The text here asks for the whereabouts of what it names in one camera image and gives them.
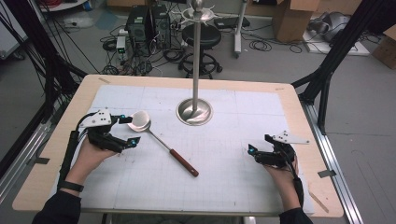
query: chair base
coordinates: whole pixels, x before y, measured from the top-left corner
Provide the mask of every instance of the chair base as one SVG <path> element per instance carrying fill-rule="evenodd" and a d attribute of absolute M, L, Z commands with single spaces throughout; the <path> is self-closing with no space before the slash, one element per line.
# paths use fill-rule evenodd
<path fill-rule="evenodd" d="M 193 56 L 193 53 L 190 53 L 190 54 L 184 56 L 184 58 L 180 61 L 180 63 L 178 63 L 178 70 L 184 70 L 185 72 L 187 72 L 186 78 L 189 78 L 190 75 L 193 74 L 193 68 L 192 68 L 193 61 L 189 60 L 189 58 L 192 56 Z M 213 79 L 212 72 L 214 72 L 216 70 L 218 73 L 220 73 L 222 71 L 222 67 L 220 66 L 220 64 L 216 61 L 216 59 L 213 56 L 201 52 L 200 58 L 201 58 L 200 62 L 199 62 L 199 75 L 200 76 L 209 75 L 209 78 Z"/>

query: wooden handle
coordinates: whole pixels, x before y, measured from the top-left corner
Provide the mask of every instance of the wooden handle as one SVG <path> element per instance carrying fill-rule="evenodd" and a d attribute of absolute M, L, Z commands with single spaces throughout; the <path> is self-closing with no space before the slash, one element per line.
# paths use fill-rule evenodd
<path fill-rule="evenodd" d="M 196 171 L 187 161 L 185 161 L 174 149 L 169 150 L 169 152 L 184 166 L 184 168 L 190 172 L 190 174 L 195 177 L 198 176 L 198 171 Z"/>

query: wooden table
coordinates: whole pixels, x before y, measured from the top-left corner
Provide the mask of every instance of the wooden table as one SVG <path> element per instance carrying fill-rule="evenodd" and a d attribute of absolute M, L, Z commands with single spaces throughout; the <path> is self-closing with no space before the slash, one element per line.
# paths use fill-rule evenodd
<path fill-rule="evenodd" d="M 19 211 L 39 211 L 50 195 L 54 179 L 64 158 L 71 130 L 76 128 L 90 108 L 97 90 L 102 85 L 123 85 L 136 87 L 188 88 L 192 79 L 165 77 L 115 77 L 103 75 L 86 76 L 67 107 L 62 119 L 41 153 L 41 157 L 50 158 L 48 164 L 36 164 L 26 178 L 13 208 Z M 316 143 L 295 89 L 290 84 L 200 80 L 200 89 L 230 91 L 262 91 L 277 93 L 284 109 L 290 131 Z M 318 172 L 326 170 L 317 144 L 296 145 L 299 164 L 304 170 L 309 194 L 315 213 L 312 217 L 340 217 L 344 210 L 329 177 L 320 178 Z"/>

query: black wristband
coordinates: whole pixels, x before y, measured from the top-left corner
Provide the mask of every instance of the black wristband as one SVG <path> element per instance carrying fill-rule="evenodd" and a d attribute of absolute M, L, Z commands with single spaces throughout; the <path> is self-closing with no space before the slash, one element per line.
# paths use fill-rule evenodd
<path fill-rule="evenodd" d="M 58 188 L 59 189 L 71 189 L 71 190 L 75 190 L 77 192 L 82 192 L 82 190 L 84 189 L 84 186 L 75 184 L 75 183 L 70 183 L 65 180 L 61 180 L 58 183 Z"/>

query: pole base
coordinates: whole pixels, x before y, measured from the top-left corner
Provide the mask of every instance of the pole base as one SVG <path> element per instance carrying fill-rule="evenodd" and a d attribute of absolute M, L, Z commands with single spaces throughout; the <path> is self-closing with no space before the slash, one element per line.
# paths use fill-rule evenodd
<path fill-rule="evenodd" d="M 192 109 L 192 99 L 182 101 L 177 106 L 177 117 L 181 122 L 191 125 L 199 126 L 208 123 L 213 116 L 212 106 L 205 100 L 197 99 L 197 109 Z"/>

